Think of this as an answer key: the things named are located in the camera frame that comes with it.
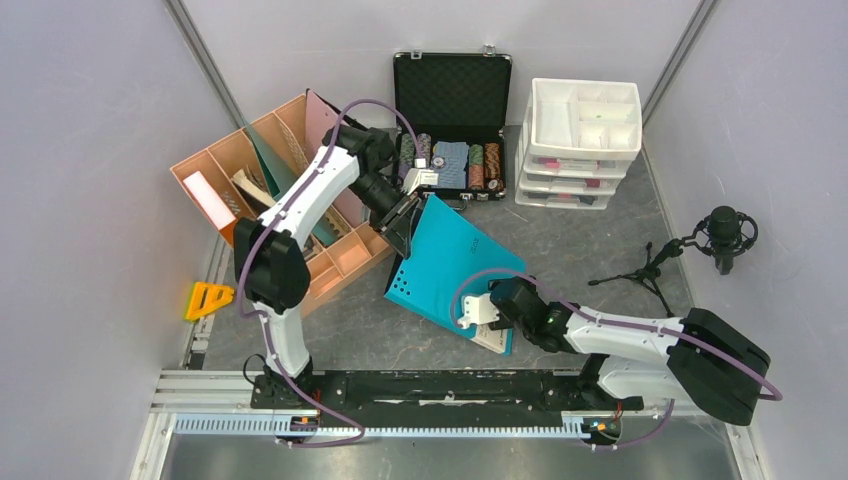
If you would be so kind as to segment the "blue plastic folder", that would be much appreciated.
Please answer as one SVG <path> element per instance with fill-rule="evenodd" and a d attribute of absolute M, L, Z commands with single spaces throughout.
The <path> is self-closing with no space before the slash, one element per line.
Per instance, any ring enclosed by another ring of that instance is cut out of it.
<path fill-rule="evenodd" d="M 395 258 L 384 298 L 496 354 L 512 350 L 511 329 L 492 330 L 456 320 L 468 295 L 488 292 L 488 282 L 506 271 L 526 271 L 518 255 L 491 239 L 437 197 L 424 202 L 411 242 L 411 256 Z"/>

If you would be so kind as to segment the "pink clipboard with paper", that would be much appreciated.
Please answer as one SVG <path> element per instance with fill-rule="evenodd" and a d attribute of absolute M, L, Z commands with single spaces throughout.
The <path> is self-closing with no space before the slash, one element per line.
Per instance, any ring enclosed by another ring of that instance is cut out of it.
<path fill-rule="evenodd" d="M 323 145 L 322 141 L 327 132 L 335 125 L 337 111 L 314 90 L 306 92 L 305 110 L 305 149 L 309 160 L 313 160 Z M 349 189 L 344 190 L 334 200 L 333 206 L 338 213 L 352 226 L 357 227 L 365 222 L 367 211 L 361 200 Z"/>

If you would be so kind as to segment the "Nineteen Eighty-Four dark book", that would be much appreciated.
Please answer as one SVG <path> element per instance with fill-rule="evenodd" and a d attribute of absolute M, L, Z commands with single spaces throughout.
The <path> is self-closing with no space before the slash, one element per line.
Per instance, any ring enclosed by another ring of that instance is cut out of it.
<path fill-rule="evenodd" d="M 238 170 L 232 175 L 231 182 L 256 214 L 261 214 L 276 203 L 276 200 L 256 182 L 250 170 Z"/>

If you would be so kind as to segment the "peach plastic file organizer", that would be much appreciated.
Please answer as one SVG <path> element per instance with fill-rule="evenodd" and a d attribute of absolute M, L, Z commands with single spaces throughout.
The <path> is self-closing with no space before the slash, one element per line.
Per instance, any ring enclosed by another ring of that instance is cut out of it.
<path fill-rule="evenodd" d="M 251 124 L 297 175 L 311 161 L 305 149 L 306 92 Z M 242 218 L 256 219 L 260 214 L 248 206 L 231 182 L 232 175 L 240 169 L 250 170 L 260 187 L 270 194 L 245 128 L 177 163 L 171 172 L 195 205 L 182 181 L 200 171 L 219 194 L 239 206 L 244 214 Z M 323 219 L 334 227 L 338 240 L 324 246 L 313 233 L 307 238 L 304 256 L 312 280 L 302 305 L 303 315 L 330 301 L 390 254 L 389 245 L 368 226 L 367 216 L 368 212 L 364 223 L 352 227 L 332 203 Z"/>

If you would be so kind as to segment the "orange Good Morning book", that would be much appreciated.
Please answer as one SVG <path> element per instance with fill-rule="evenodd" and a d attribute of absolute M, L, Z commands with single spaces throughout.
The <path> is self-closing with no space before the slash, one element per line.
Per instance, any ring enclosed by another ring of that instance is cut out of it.
<path fill-rule="evenodd" d="M 219 194 L 200 171 L 186 177 L 182 186 L 226 243 L 233 247 L 236 224 L 244 216 L 239 206 L 226 195 Z"/>

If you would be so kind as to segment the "white drawer organizer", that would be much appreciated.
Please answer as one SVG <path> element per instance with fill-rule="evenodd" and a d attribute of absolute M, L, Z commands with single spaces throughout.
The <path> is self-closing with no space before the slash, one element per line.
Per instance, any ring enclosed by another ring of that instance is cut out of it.
<path fill-rule="evenodd" d="M 535 78 L 515 157 L 515 202 L 603 211 L 642 148 L 631 82 Z"/>

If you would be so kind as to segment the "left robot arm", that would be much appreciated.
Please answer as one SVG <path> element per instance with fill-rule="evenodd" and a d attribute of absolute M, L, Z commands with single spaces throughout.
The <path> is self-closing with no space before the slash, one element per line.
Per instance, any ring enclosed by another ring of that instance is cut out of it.
<path fill-rule="evenodd" d="M 303 339 L 302 303 L 311 273 L 302 249 L 336 198 L 350 190 L 369 209 L 370 227 L 403 259 L 411 255 L 419 199 L 382 173 L 397 155 L 388 132 L 341 125 L 327 131 L 316 157 L 294 185 L 256 220 L 235 226 L 237 298 L 253 308 L 266 343 L 265 369 L 254 387 L 290 407 L 314 394 L 304 374 L 311 357 Z"/>

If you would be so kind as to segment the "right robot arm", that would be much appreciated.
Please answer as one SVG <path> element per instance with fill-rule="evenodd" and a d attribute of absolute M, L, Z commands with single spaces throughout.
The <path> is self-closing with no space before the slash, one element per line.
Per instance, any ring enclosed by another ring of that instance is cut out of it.
<path fill-rule="evenodd" d="M 759 402 L 783 398 L 766 378 L 770 356 L 710 310 L 668 318 L 609 314 L 546 302 L 529 276 L 492 280 L 489 294 L 500 317 L 533 345 L 590 356 L 590 373 L 579 378 L 577 392 L 591 408 L 614 398 L 659 397 L 748 426 Z"/>

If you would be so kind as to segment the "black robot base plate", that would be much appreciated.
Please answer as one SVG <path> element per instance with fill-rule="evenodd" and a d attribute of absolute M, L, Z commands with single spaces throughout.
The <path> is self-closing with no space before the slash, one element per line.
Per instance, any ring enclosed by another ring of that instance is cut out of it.
<path fill-rule="evenodd" d="M 339 411 L 384 406 L 531 406 L 554 411 L 637 411 L 639 396 L 616 399 L 587 374 L 557 370 L 326 370 L 295 380 L 312 400 Z"/>

